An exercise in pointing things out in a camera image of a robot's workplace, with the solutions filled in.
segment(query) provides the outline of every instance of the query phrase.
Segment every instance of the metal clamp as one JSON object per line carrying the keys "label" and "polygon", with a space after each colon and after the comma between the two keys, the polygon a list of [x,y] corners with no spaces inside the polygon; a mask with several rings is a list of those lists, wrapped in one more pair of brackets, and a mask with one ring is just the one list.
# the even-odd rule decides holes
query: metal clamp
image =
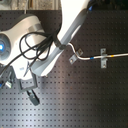
{"label": "metal clamp", "polygon": [[[79,50],[76,52],[76,54],[77,54],[78,56],[81,56],[81,55],[83,54],[83,51],[82,51],[81,49],[79,49]],[[77,59],[78,59],[77,56],[74,54],[74,55],[69,59],[69,62],[70,62],[71,64],[73,64]]]}
{"label": "metal clamp", "polygon": [[106,48],[102,48],[101,50],[100,50],[100,53],[101,53],[101,56],[102,56],[102,58],[101,58],[101,68],[107,68],[107,54],[106,54]]}
{"label": "metal clamp", "polygon": [[58,47],[60,50],[64,50],[66,48],[66,45],[61,44],[61,42],[59,41],[59,39],[57,37],[57,32],[55,32],[53,34],[53,41],[54,41],[56,47]]}
{"label": "metal clamp", "polygon": [[30,101],[33,103],[33,105],[37,106],[40,104],[39,98],[36,96],[33,90],[28,90],[27,94],[29,96]]}
{"label": "metal clamp", "polygon": [[32,74],[32,77],[33,77],[33,83],[34,83],[34,85],[31,86],[31,87],[23,88],[23,87],[22,87],[21,80],[20,80],[20,79],[17,79],[17,82],[18,82],[18,88],[19,88],[19,93],[23,93],[23,92],[26,92],[26,91],[28,91],[28,90],[32,90],[32,89],[35,89],[35,88],[38,87],[38,86],[37,86],[36,75],[33,74],[32,72],[31,72],[31,74]]}

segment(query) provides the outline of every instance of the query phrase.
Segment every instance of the optical breadboard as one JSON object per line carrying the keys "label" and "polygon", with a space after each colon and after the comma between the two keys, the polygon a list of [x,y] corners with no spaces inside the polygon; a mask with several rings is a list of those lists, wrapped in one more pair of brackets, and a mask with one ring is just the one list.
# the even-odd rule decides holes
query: optical breadboard
{"label": "optical breadboard", "polygon": [[[39,17],[47,33],[62,23],[61,11],[27,13]],[[22,14],[0,11],[0,30],[10,29]],[[128,53],[128,11],[89,12],[71,43],[82,49],[82,57],[99,56],[102,48],[108,55]],[[107,68],[101,69],[101,59],[71,65],[73,54],[67,46],[48,76],[37,76],[38,106],[26,92],[19,93],[16,79],[11,89],[0,90],[1,128],[128,128],[128,56],[108,58]],[[1,80],[7,78],[8,71]],[[22,85],[33,86],[33,81]]]}

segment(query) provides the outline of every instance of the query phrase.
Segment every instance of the mounting hardware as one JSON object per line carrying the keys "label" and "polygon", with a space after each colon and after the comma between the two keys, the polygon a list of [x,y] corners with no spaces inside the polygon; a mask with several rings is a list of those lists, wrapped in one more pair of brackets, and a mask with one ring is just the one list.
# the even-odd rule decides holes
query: mounting hardware
{"label": "mounting hardware", "polygon": [[32,74],[32,77],[33,77],[33,82],[34,82],[34,85],[33,85],[33,86],[31,86],[31,87],[23,88],[23,87],[22,87],[21,80],[20,80],[20,79],[17,79],[18,88],[19,88],[19,93],[23,93],[23,92],[26,92],[26,91],[28,91],[28,90],[32,90],[32,89],[35,89],[35,88],[37,88],[37,87],[38,87],[38,86],[37,86],[37,79],[36,79],[36,75],[35,75],[35,74],[33,74],[32,72],[31,72],[31,74]]}
{"label": "mounting hardware", "polygon": [[101,68],[107,68],[107,54],[106,54],[106,48],[102,48],[101,50],[100,50],[100,53],[101,53],[101,56],[102,56],[102,58],[101,58]]}
{"label": "mounting hardware", "polygon": [[5,83],[5,85],[6,85],[7,87],[9,87],[9,88],[12,88],[12,83],[9,82],[9,81],[7,81],[7,82]]}
{"label": "mounting hardware", "polygon": [[[77,54],[78,56],[81,56],[81,55],[83,54],[83,51],[82,51],[81,49],[79,49],[79,50],[76,52],[76,54]],[[74,54],[74,55],[69,59],[69,62],[70,62],[71,64],[73,64],[77,59],[78,59],[77,56]]]}
{"label": "mounting hardware", "polygon": [[29,96],[30,101],[33,103],[33,105],[37,106],[40,104],[39,98],[36,96],[33,90],[28,90],[27,94]]}

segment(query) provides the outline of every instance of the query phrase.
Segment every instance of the black cable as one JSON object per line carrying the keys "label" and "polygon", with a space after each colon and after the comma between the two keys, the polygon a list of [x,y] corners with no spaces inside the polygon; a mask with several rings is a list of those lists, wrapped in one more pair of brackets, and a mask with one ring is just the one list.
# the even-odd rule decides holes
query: black cable
{"label": "black cable", "polygon": [[[52,45],[52,43],[53,43],[53,41],[54,41],[53,38],[52,38],[52,36],[53,36],[54,33],[52,33],[52,34],[47,34],[47,33],[43,33],[43,32],[31,32],[31,33],[28,33],[28,34],[25,34],[24,36],[22,36],[21,39],[20,39],[20,42],[19,42],[19,49],[20,49],[21,54],[19,54],[18,56],[16,56],[11,62],[9,62],[9,63],[4,67],[4,69],[2,70],[2,72],[1,72],[1,74],[0,74],[0,77],[2,77],[2,75],[4,74],[4,72],[8,69],[8,67],[9,67],[15,60],[17,60],[17,59],[18,59],[19,57],[21,57],[21,56],[24,56],[24,57],[25,57],[26,59],[28,59],[28,60],[33,60],[33,61],[31,62],[31,64],[28,66],[28,69],[26,70],[25,75],[27,74],[27,72],[30,70],[31,66],[35,63],[35,61],[36,61],[37,59],[40,60],[40,61],[46,60],[46,59],[48,58],[51,45]],[[46,38],[45,38],[43,41],[41,41],[39,44],[36,44],[36,45],[34,45],[34,46],[31,47],[31,46],[27,43],[27,38],[28,38],[28,36],[31,36],[31,35],[41,35],[41,36],[44,36],[44,37],[46,37]],[[28,46],[28,49],[25,50],[25,51],[22,51],[21,45],[22,45],[22,40],[23,40],[24,38],[25,38],[25,43],[26,43],[26,45]],[[36,56],[31,57],[31,58],[30,58],[30,57],[27,57],[27,56],[25,55],[25,53],[29,52],[30,50],[36,51]],[[40,55],[41,55],[44,51],[46,51],[46,50],[48,50],[46,57],[43,58],[43,59],[39,58]]]}

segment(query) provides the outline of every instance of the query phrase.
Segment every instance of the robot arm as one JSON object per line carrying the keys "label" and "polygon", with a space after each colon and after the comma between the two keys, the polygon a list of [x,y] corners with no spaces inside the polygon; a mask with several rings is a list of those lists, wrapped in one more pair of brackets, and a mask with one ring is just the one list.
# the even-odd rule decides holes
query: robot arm
{"label": "robot arm", "polygon": [[[66,46],[71,41],[83,24],[86,18],[89,1],[90,0],[61,0],[62,27],[58,35],[55,34],[47,59],[44,61],[36,60],[32,65],[31,71],[34,74],[38,76],[45,76],[52,70],[56,60],[64,51],[63,46]],[[34,15],[27,14],[21,16],[10,30],[0,33],[0,46],[3,45],[4,47],[4,50],[0,51],[0,63],[7,65],[12,59],[20,54],[20,39],[25,34],[30,32],[44,31],[41,27],[39,19]],[[31,35],[28,42],[31,42],[31,46],[34,46],[39,44],[44,39],[45,37],[40,35]],[[25,51],[27,50],[28,46],[24,43],[24,39],[22,41],[22,47]],[[31,56],[34,53],[29,52],[27,54],[28,56]],[[18,79],[27,80],[32,78],[30,72],[28,72],[24,77],[24,74],[28,68],[28,63],[31,63],[31,61],[21,56],[11,64]]]}
{"label": "robot arm", "polygon": [[[61,44],[67,45],[83,24],[87,15],[87,6],[90,0],[61,0],[62,27],[58,33]],[[52,45],[47,60],[37,61],[32,66],[32,72],[39,76],[47,75],[53,68],[56,60],[63,52],[59,47]]]}

